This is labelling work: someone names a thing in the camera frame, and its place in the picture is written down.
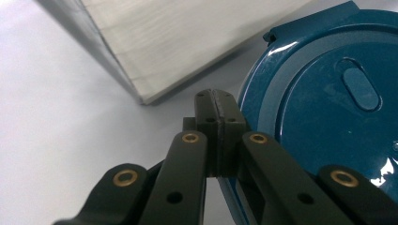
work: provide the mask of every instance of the teal lid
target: teal lid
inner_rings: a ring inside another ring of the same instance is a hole
[[[265,39],[239,97],[251,127],[308,172],[350,167],[398,203],[398,14],[347,2]]]

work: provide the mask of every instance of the brass screw insert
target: brass screw insert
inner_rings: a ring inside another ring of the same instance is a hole
[[[262,134],[252,134],[250,136],[250,140],[254,143],[266,143],[267,142],[266,136],[264,136]]]
[[[122,175],[128,175],[128,179],[120,179]],[[114,176],[114,184],[118,187],[126,187],[134,183],[138,178],[138,173],[134,170],[123,170]]]
[[[184,141],[184,143],[196,143],[199,141],[199,136],[193,133],[185,134],[182,136],[182,141]]]
[[[353,176],[351,173],[344,172],[344,171],[332,171],[330,173],[331,179],[333,179],[335,182],[339,183],[342,186],[346,186],[349,188],[354,188],[360,184],[357,178]]]

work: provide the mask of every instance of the plastic lid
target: plastic lid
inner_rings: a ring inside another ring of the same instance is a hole
[[[347,2],[265,39],[239,98],[252,129],[308,172],[350,167],[398,203],[398,14]]]

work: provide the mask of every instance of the white table surface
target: white table surface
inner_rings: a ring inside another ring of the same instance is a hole
[[[342,1],[321,1],[294,17]],[[356,1],[398,10],[396,1]],[[261,37],[154,105],[137,104],[33,1],[0,2],[0,224],[51,224],[74,217],[111,168],[149,169],[165,158],[193,96],[207,88],[235,97],[266,49]],[[207,179],[205,224],[233,224],[215,179]]]

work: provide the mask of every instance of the black metal bracket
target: black metal bracket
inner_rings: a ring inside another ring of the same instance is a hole
[[[398,224],[398,206],[358,172],[306,173],[270,136],[250,131],[234,98],[195,96],[166,159],[112,168],[81,212],[56,225],[202,224],[207,177],[219,177],[236,224]]]

